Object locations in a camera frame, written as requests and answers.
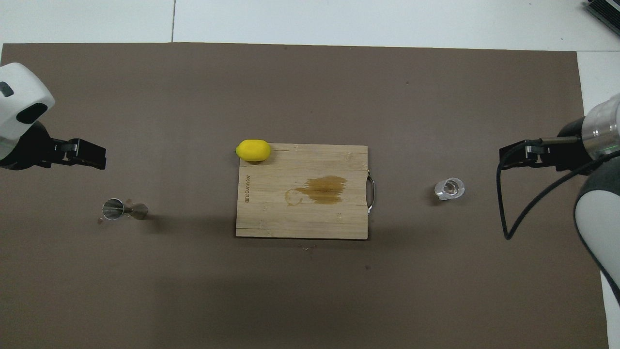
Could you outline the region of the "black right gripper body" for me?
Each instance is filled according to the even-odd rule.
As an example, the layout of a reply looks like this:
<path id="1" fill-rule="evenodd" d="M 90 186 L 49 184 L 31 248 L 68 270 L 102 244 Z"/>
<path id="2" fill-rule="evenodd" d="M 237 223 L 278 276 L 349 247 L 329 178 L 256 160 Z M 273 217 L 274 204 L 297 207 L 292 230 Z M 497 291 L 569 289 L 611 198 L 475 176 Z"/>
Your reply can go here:
<path id="1" fill-rule="evenodd" d="M 582 141 L 582 126 L 584 120 L 584 117 L 576 119 L 560 129 L 557 137 L 574 136 L 578 138 L 578 141 L 558 146 L 558 161 L 556 163 L 556 170 L 558 170 L 558 172 L 564 170 L 573 171 L 592 161 Z"/>

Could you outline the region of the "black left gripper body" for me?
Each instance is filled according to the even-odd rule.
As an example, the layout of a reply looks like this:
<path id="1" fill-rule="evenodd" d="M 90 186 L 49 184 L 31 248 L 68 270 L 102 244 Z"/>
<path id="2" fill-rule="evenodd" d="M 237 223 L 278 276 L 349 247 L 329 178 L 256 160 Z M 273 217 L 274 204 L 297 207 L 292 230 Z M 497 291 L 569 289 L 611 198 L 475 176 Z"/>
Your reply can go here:
<path id="1" fill-rule="evenodd" d="M 35 122 L 20 137 L 15 148 L 0 162 L 8 170 L 25 170 L 33 166 L 51 168 L 48 153 L 54 150 L 54 143 L 41 122 Z"/>

